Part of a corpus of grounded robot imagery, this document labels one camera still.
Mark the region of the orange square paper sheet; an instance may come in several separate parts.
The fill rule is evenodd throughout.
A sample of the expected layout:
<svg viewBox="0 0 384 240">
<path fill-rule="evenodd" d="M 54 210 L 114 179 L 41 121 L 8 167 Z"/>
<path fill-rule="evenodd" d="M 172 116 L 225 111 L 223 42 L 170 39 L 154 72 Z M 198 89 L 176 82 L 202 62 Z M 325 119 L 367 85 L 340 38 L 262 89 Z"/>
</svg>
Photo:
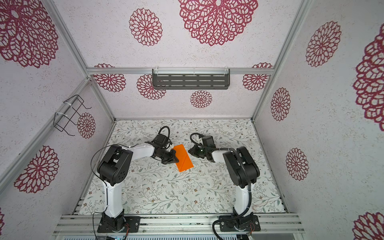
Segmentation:
<svg viewBox="0 0 384 240">
<path fill-rule="evenodd" d="M 173 147 L 173 150 L 176 151 L 176 158 L 179 160 L 178 163 L 176 163 L 179 172 L 187 171 L 194 167 L 188 152 L 186 151 L 184 145 L 177 145 Z"/>
</svg>

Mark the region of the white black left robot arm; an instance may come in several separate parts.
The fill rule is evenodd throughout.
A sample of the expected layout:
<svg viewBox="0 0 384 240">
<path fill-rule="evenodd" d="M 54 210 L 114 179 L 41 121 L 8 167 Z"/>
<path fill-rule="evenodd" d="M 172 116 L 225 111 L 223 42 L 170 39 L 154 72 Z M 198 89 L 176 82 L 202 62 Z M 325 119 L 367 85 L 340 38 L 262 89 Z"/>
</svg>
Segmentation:
<svg viewBox="0 0 384 240">
<path fill-rule="evenodd" d="M 109 146 L 97 168 L 100 179 L 105 183 L 105 214 L 116 218 L 123 212 L 121 183 L 129 173 L 131 161 L 154 157 L 159 158 L 163 164 L 173 164 L 179 161 L 176 154 L 174 149 L 168 150 L 150 143 L 131 148 L 117 144 Z"/>
</svg>

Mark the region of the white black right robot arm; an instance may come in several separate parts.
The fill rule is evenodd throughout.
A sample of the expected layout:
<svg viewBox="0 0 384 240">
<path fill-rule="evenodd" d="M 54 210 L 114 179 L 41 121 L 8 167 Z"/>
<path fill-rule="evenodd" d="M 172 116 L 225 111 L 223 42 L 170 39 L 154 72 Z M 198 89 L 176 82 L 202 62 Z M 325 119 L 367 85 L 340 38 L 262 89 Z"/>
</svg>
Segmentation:
<svg viewBox="0 0 384 240">
<path fill-rule="evenodd" d="M 246 147 L 237 149 L 211 148 L 194 145 L 188 152 L 197 158 L 225 163 L 236 186 L 234 215 L 245 218 L 251 214 L 252 189 L 260 176 L 260 170 Z"/>
</svg>

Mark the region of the grey slotted wall shelf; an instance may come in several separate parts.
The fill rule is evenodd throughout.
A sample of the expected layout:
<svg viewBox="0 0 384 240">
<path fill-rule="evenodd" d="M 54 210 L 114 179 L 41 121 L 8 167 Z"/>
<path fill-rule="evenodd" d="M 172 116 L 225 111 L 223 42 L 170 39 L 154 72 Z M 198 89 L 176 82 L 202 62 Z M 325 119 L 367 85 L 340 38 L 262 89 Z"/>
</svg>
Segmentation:
<svg viewBox="0 0 384 240">
<path fill-rule="evenodd" d="M 152 70 L 152 85 L 156 90 L 227 90 L 231 71 L 161 71 Z"/>
</svg>

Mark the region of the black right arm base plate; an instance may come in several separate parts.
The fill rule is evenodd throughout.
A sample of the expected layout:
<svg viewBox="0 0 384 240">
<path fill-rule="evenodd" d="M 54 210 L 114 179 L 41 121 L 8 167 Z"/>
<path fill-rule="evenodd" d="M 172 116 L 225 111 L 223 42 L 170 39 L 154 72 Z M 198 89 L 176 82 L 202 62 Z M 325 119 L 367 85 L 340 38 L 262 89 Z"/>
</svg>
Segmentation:
<svg viewBox="0 0 384 240">
<path fill-rule="evenodd" d="M 259 232 L 261 225 L 259 219 L 253 213 L 236 220 L 226 221 L 231 216 L 220 216 L 221 232 Z"/>
</svg>

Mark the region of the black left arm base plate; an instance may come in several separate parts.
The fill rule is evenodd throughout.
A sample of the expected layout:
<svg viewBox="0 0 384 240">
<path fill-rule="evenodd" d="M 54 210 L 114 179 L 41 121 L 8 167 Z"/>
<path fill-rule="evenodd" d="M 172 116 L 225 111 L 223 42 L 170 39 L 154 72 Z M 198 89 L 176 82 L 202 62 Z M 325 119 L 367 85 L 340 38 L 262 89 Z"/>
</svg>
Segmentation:
<svg viewBox="0 0 384 240">
<path fill-rule="evenodd" d="M 110 218 L 102 215 L 97 233 L 137 233 L 139 231 L 141 217 Z"/>
</svg>

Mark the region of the aluminium front rail frame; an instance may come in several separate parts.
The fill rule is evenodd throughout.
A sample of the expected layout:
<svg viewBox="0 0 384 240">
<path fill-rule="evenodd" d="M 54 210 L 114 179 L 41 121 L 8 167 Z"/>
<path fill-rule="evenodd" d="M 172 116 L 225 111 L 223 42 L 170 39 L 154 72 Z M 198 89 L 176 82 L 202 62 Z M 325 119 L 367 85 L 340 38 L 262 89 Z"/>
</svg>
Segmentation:
<svg viewBox="0 0 384 240">
<path fill-rule="evenodd" d="M 231 229 L 229 234 L 303 234 L 302 222 L 297 214 L 255 214 L 255 223 Z M 99 233 L 101 215 L 63 215 L 53 231 L 53 236 L 113 236 L 125 235 L 204 235 L 216 231 L 224 233 L 226 223 L 214 225 L 219 214 L 180 215 L 127 215 L 130 228 L 120 232 Z"/>
</svg>

